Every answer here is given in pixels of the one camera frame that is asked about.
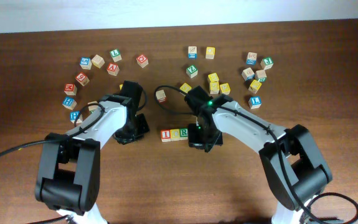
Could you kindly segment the green R letter block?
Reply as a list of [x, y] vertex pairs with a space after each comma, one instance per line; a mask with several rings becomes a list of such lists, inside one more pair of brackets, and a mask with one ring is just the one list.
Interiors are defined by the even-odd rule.
[[181, 128], [179, 130], [179, 137], [180, 137], [180, 140], [188, 139], [188, 129], [187, 128]]

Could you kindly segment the red I letter block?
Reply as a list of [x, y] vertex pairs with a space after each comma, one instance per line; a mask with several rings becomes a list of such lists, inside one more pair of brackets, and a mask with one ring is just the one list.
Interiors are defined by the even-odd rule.
[[161, 130], [161, 141], [162, 142], [171, 141], [171, 133], [169, 129]]

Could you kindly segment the yellow C letter block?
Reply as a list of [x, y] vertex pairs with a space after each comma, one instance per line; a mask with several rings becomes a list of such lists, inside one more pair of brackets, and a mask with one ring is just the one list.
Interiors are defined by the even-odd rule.
[[180, 129], [171, 129], [170, 135], [171, 135], [171, 141], [179, 141], [181, 139]]

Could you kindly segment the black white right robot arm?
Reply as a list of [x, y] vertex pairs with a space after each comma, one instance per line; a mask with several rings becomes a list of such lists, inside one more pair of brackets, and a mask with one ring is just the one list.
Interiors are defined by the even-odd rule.
[[197, 122], [189, 125], [190, 147], [210, 152], [222, 145], [224, 133], [259, 156], [278, 201], [272, 223], [317, 223], [309, 204], [323, 194], [332, 172], [311, 133], [297, 124], [285, 128], [243, 109], [227, 95], [209, 96], [201, 87], [184, 98]]

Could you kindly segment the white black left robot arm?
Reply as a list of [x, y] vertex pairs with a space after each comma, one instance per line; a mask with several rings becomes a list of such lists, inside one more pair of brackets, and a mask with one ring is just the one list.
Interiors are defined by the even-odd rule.
[[50, 133], [43, 145], [35, 198], [69, 223], [106, 223], [96, 200], [100, 151], [110, 138], [125, 145], [149, 131], [139, 102], [143, 88], [125, 81], [117, 95], [105, 95], [96, 111], [65, 134]]

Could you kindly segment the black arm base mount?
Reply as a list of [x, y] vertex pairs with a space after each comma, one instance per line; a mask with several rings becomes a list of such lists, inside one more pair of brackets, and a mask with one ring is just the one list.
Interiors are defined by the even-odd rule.
[[320, 222], [316, 220], [308, 220], [305, 224], [344, 224], [344, 220], [333, 219], [333, 220], [321, 220]]

